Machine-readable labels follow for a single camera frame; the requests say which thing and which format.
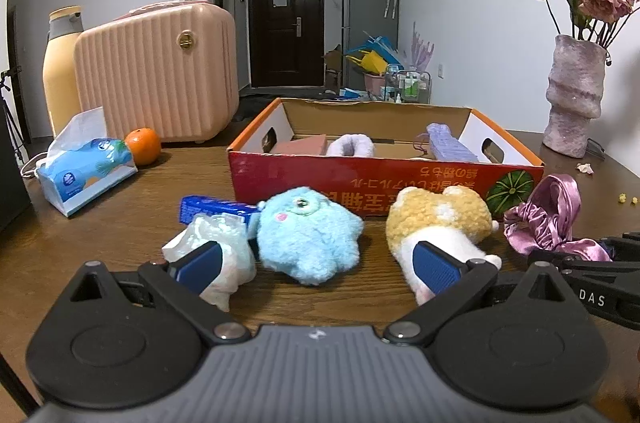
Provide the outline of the white yellow plush toy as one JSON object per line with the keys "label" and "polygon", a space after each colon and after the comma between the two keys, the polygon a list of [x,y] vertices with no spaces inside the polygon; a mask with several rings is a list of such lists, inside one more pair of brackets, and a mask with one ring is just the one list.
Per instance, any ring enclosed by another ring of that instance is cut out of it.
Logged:
{"label": "white yellow plush toy", "polygon": [[485,201],[474,190],[449,186],[440,193],[417,187],[402,189],[396,196],[386,219],[386,241],[405,279],[423,305],[434,299],[437,289],[421,279],[414,270],[416,244],[428,242],[456,261],[484,259],[502,267],[498,255],[487,254],[477,244],[499,228]]}

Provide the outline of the fallen pink petal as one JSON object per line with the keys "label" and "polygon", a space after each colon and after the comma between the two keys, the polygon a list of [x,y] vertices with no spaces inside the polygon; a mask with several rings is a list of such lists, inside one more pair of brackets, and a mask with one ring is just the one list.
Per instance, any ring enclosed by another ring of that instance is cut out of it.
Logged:
{"label": "fallen pink petal", "polygon": [[589,176],[594,174],[594,170],[593,170],[593,168],[592,168],[590,163],[579,163],[579,164],[576,165],[576,169],[581,174],[585,174],[585,175],[589,175]]}

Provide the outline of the pink yellow layered sponge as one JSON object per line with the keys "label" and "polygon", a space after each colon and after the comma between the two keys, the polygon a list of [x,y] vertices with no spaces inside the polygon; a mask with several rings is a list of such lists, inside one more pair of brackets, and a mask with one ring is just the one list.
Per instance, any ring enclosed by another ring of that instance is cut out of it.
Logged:
{"label": "pink yellow layered sponge", "polygon": [[270,153],[278,155],[323,155],[326,153],[326,135],[278,141]]}

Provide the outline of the pink textured vase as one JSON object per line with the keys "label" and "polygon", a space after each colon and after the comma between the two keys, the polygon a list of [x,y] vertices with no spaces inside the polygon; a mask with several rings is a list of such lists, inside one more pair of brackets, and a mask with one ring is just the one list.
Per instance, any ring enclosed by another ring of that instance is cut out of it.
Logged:
{"label": "pink textured vase", "polygon": [[586,40],[555,37],[546,99],[551,105],[544,145],[552,151],[582,158],[587,151],[589,125],[601,116],[608,52]]}

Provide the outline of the clear plastic bag bundle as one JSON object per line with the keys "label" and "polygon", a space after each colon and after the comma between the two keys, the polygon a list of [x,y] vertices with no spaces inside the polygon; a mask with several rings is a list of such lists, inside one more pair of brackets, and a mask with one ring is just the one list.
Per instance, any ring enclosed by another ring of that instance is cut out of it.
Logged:
{"label": "clear plastic bag bundle", "polygon": [[221,246],[222,269],[221,275],[200,296],[228,313],[231,296],[256,276],[254,253],[241,217],[198,214],[183,232],[163,246],[163,256],[168,263],[173,263],[206,242],[217,242]]}

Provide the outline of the red cardboard box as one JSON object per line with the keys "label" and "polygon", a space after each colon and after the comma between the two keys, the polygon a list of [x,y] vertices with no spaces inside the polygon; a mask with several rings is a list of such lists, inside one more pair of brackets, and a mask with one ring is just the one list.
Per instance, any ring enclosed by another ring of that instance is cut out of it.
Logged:
{"label": "red cardboard box", "polygon": [[[445,124],[471,163],[437,161],[421,151],[431,123]],[[279,143],[366,135],[371,157],[280,154]],[[495,211],[524,201],[544,175],[544,163],[480,111],[419,103],[311,101],[278,98],[228,148],[235,198],[256,204],[297,187],[311,187],[361,217],[385,216],[405,187],[440,192],[461,184],[482,198],[504,184]]]}

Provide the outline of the light blue plush toy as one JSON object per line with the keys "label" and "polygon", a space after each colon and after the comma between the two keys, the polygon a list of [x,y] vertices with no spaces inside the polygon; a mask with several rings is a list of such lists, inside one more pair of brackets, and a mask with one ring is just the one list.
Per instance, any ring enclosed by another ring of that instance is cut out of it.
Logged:
{"label": "light blue plush toy", "polygon": [[358,265],[363,220],[324,194],[298,187],[257,208],[262,267],[315,287]]}

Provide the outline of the lilac fluffy scrunchie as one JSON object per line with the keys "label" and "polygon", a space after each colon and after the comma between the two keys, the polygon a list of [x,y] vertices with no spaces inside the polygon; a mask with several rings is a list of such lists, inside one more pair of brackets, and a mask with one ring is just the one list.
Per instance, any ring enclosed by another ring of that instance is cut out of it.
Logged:
{"label": "lilac fluffy scrunchie", "polygon": [[363,134],[346,134],[332,141],[326,156],[374,157],[375,147],[372,140]]}

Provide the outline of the pink satin scrunchie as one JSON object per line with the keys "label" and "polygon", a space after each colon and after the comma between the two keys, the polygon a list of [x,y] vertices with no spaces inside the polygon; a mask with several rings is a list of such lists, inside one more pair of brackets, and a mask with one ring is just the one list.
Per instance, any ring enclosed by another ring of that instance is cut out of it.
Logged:
{"label": "pink satin scrunchie", "polygon": [[612,261],[593,239],[573,238],[573,225],[581,208],[582,198],[572,176],[544,177],[525,202],[503,214],[506,241],[525,256],[541,251],[574,255],[583,261]]}

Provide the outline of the purple knit pouch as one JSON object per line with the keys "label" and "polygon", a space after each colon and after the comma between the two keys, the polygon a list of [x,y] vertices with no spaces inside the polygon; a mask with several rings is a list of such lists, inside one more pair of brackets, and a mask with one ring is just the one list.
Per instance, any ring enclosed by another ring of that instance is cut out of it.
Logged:
{"label": "purple knit pouch", "polygon": [[451,134],[446,124],[431,123],[413,141],[413,148],[435,161],[477,163],[477,156]]}

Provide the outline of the blue small box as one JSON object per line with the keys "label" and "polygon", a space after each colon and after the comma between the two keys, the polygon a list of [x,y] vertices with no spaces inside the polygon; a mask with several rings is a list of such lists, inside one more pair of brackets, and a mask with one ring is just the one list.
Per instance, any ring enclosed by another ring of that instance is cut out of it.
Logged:
{"label": "blue small box", "polygon": [[188,225],[198,214],[207,216],[230,214],[242,217],[245,224],[249,225],[258,213],[259,209],[254,205],[209,198],[205,195],[187,195],[180,201],[179,221],[181,224]]}

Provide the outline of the blue tissue pack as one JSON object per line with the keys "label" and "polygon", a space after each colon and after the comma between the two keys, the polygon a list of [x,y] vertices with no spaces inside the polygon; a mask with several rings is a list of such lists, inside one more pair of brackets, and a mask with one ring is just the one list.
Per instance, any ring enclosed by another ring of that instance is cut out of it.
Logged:
{"label": "blue tissue pack", "polygon": [[107,136],[102,106],[76,114],[35,168],[44,196],[65,217],[137,171],[125,141]]}

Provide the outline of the pink ribbed suitcase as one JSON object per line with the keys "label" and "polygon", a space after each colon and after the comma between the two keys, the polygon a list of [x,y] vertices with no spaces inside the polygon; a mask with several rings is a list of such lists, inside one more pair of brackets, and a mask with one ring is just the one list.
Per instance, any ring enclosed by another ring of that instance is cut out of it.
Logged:
{"label": "pink ribbed suitcase", "polygon": [[147,127],[163,142],[206,141],[239,108],[232,14],[207,0],[157,2],[90,28],[74,49],[82,109],[108,135]]}

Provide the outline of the orange fruit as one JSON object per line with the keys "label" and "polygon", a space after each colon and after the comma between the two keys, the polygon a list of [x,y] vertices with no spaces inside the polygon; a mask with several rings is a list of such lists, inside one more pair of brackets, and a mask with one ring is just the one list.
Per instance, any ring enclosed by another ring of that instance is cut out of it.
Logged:
{"label": "orange fruit", "polygon": [[154,129],[149,127],[130,131],[125,138],[125,143],[134,158],[134,164],[137,166],[153,164],[162,152],[160,137]]}

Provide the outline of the black tripod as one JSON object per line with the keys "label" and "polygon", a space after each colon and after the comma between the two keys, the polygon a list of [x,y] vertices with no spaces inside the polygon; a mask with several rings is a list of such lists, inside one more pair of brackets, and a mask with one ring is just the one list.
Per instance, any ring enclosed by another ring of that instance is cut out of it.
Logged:
{"label": "black tripod", "polygon": [[18,164],[24,165],[28,155],[25,148],[25,139],[23,137],[21,127],[18,126],[18,122],[15,117],[15,105],[10,105],[8,101],[8,97],[13,97],[13,91],[11,88],[12,77],[19,76],[20,72],[21,67],[19,65],[15,68],[8,68],[6,71],[1,72],[1,100],[4,117],[6,118],[6,125],[8,125],[9,138],[13,146],[16,161]]}

